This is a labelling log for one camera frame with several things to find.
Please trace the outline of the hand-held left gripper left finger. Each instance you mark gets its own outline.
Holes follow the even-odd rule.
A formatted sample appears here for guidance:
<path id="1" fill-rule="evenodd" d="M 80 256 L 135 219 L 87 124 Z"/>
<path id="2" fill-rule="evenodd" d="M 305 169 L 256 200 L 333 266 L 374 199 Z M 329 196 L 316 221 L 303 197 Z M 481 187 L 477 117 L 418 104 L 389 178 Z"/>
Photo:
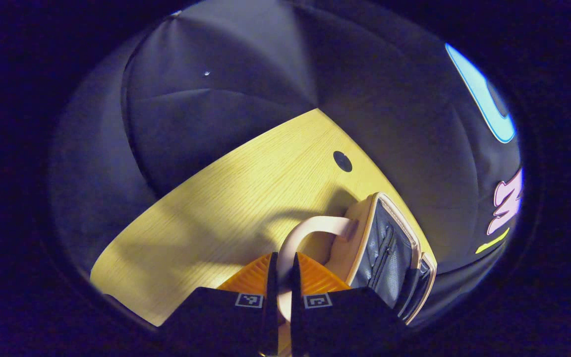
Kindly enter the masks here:
<path id="1" fill-rule="evenodd" d="M 175 356 L 276 356 L 278 255 L 255 259 L 217 289 L 198 287 L 159 328 Z"/>

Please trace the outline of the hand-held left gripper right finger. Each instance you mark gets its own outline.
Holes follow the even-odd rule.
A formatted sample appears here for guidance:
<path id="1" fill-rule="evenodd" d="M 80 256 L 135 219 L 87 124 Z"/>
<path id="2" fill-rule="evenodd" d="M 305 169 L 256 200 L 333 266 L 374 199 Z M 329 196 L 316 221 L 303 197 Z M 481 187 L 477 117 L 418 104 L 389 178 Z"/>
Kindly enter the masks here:
<path id="1" fill-rule="evenodd" d="M 291 277 L 295 356 L 385 356 L 408 331 L 374 290 L 352 289 L 303 253 L 295 254 Z"/>

